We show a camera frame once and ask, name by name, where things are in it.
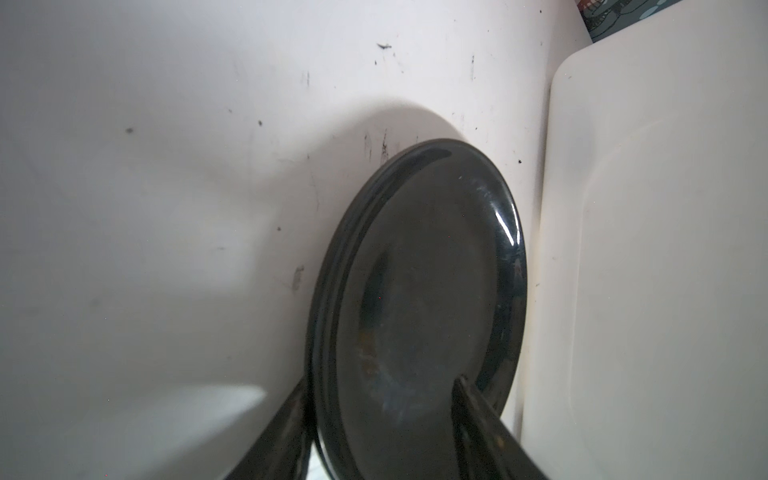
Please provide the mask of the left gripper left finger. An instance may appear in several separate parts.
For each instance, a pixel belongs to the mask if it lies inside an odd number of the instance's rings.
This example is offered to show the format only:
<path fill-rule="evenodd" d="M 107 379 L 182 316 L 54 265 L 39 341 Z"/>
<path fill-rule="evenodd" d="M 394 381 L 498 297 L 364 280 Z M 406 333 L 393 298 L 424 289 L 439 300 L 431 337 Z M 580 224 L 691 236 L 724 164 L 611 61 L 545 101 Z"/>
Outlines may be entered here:
<path fill-rule="evenodd" d="M 312 414 L 302 378 L 227 480 L 304 480 L 312 448 Z"/>

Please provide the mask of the black round plate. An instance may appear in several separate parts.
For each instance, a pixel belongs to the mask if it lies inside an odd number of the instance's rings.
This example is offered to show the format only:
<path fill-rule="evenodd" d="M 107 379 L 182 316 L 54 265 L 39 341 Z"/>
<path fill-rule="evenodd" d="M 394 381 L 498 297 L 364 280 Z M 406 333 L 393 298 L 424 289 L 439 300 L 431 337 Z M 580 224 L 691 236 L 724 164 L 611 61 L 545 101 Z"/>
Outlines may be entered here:
<path fill-rule="evenodd" d="M 344 213 L 311 303 L 306 379 L 333 479 L 455 479 L 452 388 L 507 403 L 527 301 L 524 234 L 493 162 L 454 139 L 382 165 Z"/>

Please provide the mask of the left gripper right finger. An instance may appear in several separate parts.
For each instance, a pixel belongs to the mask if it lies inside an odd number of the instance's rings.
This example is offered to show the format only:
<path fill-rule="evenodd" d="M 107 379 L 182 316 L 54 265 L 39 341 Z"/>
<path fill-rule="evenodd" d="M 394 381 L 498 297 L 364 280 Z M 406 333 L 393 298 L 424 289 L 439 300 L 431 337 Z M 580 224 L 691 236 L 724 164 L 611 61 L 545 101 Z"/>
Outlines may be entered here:
<path fill-rule="evenodd" d="M 465 376 L 452 387 L 451 419 L 461 479 L 547 479 Z"/>

